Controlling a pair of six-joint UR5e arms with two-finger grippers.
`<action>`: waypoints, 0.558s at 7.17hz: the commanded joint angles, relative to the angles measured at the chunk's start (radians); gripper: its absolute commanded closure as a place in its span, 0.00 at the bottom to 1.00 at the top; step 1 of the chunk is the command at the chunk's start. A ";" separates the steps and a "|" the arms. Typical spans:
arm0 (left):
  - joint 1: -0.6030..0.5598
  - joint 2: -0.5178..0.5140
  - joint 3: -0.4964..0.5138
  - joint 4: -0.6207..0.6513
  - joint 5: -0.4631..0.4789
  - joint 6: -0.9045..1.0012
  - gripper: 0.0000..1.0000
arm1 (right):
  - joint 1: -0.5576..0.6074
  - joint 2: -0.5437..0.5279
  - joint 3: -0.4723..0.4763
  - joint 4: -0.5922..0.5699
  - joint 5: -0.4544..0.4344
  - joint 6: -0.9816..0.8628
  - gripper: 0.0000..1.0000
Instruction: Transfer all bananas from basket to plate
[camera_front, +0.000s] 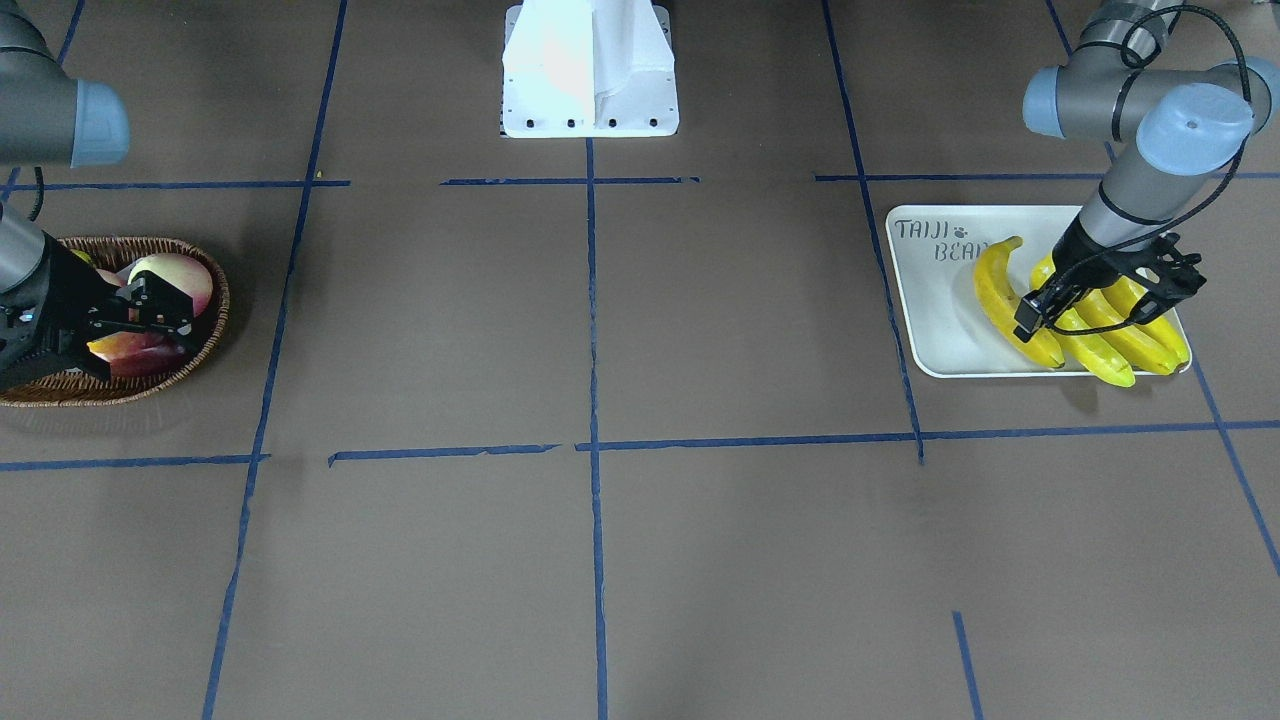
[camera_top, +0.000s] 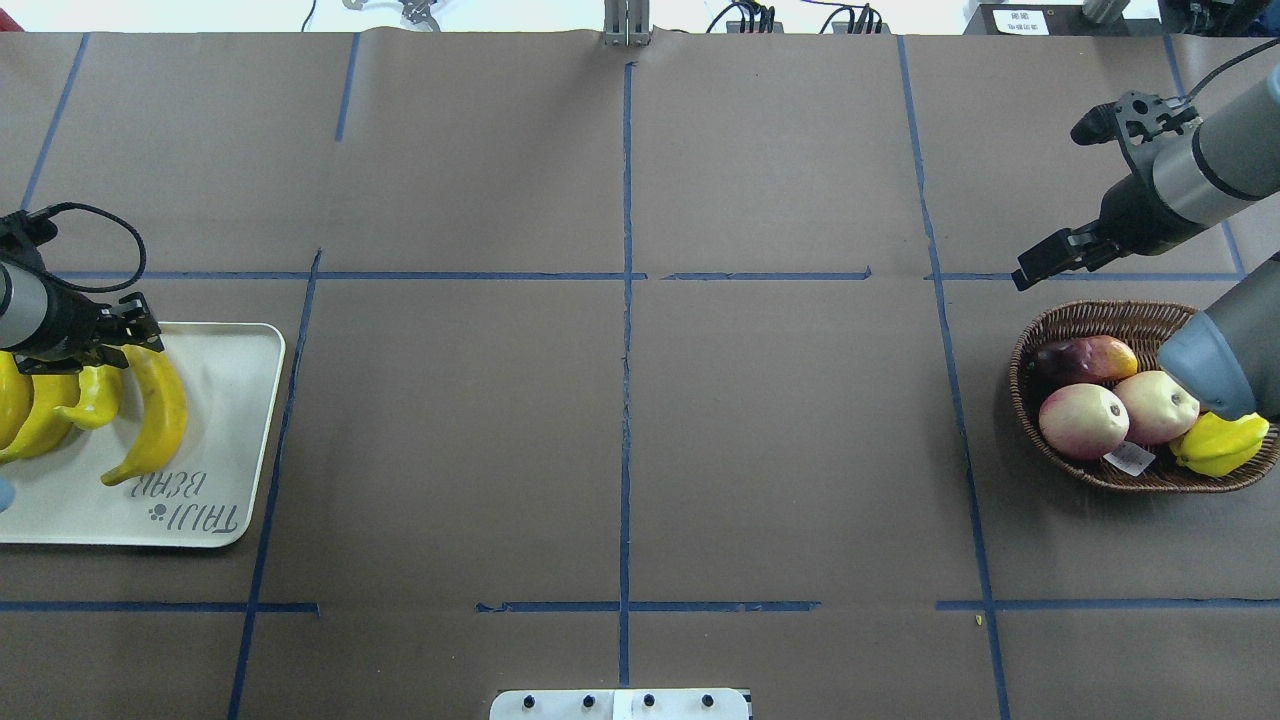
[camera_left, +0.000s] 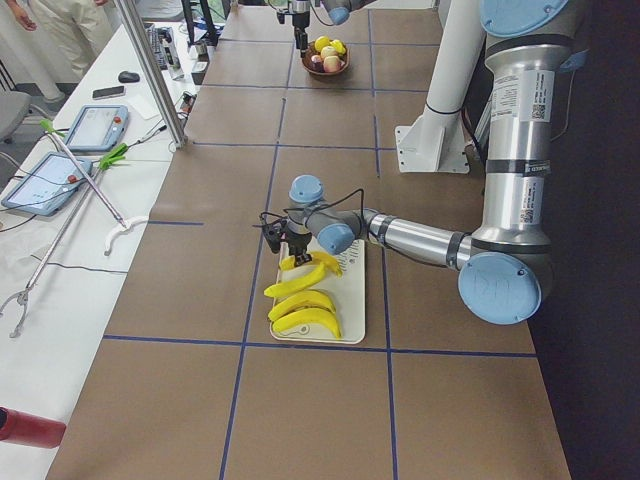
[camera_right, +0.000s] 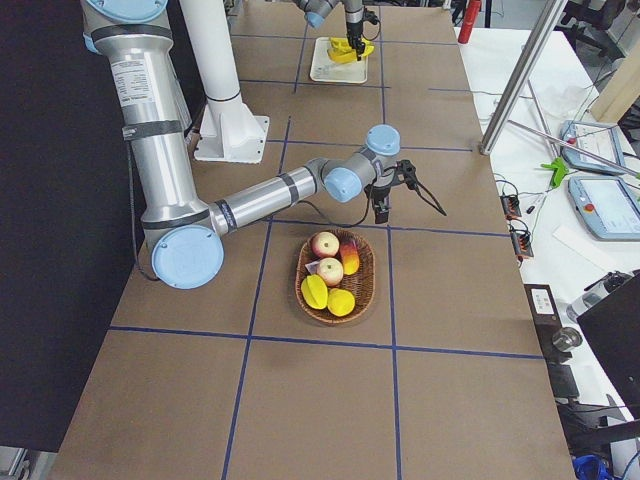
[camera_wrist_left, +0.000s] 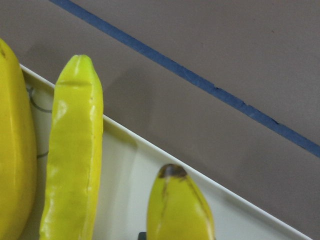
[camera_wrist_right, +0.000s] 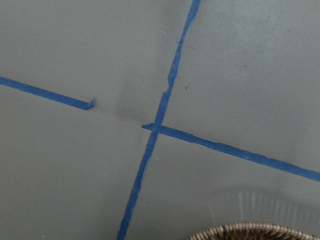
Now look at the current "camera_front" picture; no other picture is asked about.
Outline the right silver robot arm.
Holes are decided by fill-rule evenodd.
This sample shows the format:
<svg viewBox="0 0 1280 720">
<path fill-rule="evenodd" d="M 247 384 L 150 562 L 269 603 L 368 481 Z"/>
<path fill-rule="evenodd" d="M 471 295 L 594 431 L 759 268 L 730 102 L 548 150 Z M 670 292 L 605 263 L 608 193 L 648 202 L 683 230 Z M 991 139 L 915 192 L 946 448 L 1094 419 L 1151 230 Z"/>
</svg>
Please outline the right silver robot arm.
<svg viewBox="0 0 1280 720">
<path fill-rule="evenodd" d="M 69 77 L 15 1 L 3 3 L 1 150 L 5 167 L 119 163 L 131 131 L 106 85 Z M 91 316 L 115 290 L 27 214 L 3 204 L 3 388 L 78 369 L 101 380 L 108 364 L 87 343 Z"/>
</svg>

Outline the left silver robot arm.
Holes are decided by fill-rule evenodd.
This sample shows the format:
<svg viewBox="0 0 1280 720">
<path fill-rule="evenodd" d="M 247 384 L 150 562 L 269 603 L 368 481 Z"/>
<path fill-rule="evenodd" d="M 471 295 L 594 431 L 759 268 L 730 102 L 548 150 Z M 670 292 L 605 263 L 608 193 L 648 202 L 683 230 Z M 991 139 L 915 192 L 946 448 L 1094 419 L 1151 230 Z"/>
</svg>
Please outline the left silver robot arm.
<svg viewBox="0 0 1280 720">
<path fill-rule="evenodd" d="M 1155 59 L 1183 15 L 1212 20 L 1233 55 L 1206 70 L 1161 70 Z M 1023 100 L 1025 126 L 1055 138 L 1123 146 L 1052 251 L 1053 274 L 1012 311 L 1028 342 L 1093 290 L 1128 277 L 1144 293 L 1125 324 L 1148 324 L 1204 284 L 1199 256 L 1176 228 L 1204 210 L 1202 188 L 1234 177 L 1248 141 L 1277 123 L 1277 67 L 1248 56 L 1225 19 L 1175 1 L 1105 1 L 1068 63 L 1039 70 Z"/>
</svg>

